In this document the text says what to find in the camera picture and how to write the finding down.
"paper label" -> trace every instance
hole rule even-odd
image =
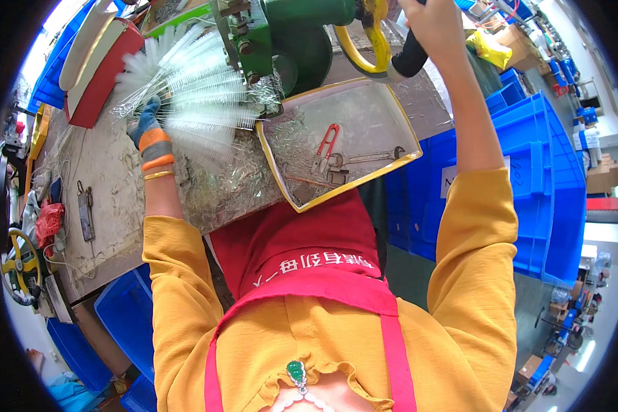
[[[508,169],[508,177],[511,175],[511,157],[504,156],[503,164]],[[442,187],[439,190],[439,197],[442,199],[446,199],[446,194],[449,192],[449,188],[451,188],[451,184],[453,183],[453,179],[458,175],[458,171],[456,166],[449,166],[448,168],[442,169]]]

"red apron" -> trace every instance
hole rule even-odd
[[[211,233],[210,244],[237,301],[209,346],[206,411],[224,410],[215,353],[225,323],[251,302],[286,295],[331,299],[379,314],[393,410],[416,411],[396,297],[379,279],[376,236],[357,191],[303,214],[276,204]]]

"yellow blouse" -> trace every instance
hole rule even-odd
[[[430,313],[397,299],[419,410],[502,410],[515,366],[516,239],[507,169],[458,175],[439,227]],[[142,259],[153,280],[158,411],[205,411],[206,353],[223,313],[201,235],[183,220],[147,217]],[[305,362],[309,385],[340,370],[376,412],[391,410],[379,316],[280,297],[247,307],[218,339],[225,411],[272,405],[279,381],[293,385],[285,368],[294,358]]]

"wrench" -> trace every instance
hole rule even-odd
[[[394,150],[390,150],[389,152],[358,154],[349,158],[345,157],[341,153],[332,153],[332,155],[330,156],[329,164],[331,168],[340,168],[343,165],[362,163],[365,161],[378,161],[387,159],[397,160],[401,158],[401,153],[405,153],[405,149],[403,149],[401,146],[396,146]]]

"red plastic bag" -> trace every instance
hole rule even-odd
[[[35,235],[39,247],[44,249],[55,241],[55,234],[62,228],[65,207],[61,203],[50,203],[44,200],[41,203],[41,213],[35,224]],[[46,256],[51,257],[53,251],[46,250]]]

